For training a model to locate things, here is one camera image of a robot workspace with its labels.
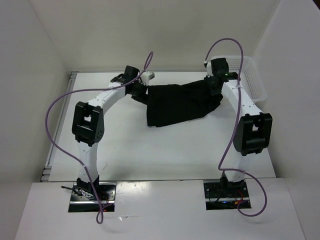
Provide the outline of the black shorts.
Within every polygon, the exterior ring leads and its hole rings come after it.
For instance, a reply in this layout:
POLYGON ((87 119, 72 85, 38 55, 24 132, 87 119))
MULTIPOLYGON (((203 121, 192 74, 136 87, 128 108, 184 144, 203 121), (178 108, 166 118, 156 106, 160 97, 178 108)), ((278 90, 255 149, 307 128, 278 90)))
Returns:
POLYGON ((165 127, 205 117, 221 104, 222 94, 211 95, 208 84, 198 80, 187 84, 148 87, 148 127, 165 127))

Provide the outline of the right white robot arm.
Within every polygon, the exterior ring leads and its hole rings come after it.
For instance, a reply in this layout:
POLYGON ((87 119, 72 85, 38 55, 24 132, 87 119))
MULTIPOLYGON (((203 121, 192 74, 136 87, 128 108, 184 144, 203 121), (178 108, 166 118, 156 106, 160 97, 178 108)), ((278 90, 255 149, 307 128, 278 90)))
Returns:
POLYGON ((205 64, 204 80, 212 95, 223 94, 236 112, 236 127, 229 147, 234 147, 237 158, 231 168, 222 172, 219 191, 230 197, 245 183, 250 163, 269 146, 273 118, 260 110, 241 84, 240 76, 229 70, 226 58, 212 58, 205 64))

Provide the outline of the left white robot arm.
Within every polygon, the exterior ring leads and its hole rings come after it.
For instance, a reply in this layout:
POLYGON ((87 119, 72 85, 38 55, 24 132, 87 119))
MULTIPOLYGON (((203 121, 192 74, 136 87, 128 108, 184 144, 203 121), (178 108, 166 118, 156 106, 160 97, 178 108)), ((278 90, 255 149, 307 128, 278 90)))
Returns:
POLYGON ((71 131, 78 143, 79 160, 83 167, 76 180, 75 192, 78 195, 94 200, 100 194, 97 154, 98 144, 105 133, 105 113, 126 95, 143 102, 149 82, 154 77, 153 72, 140 73, 137 68, 128 65, 123 73, 110 81, 108 90, 75 105, 71 131))

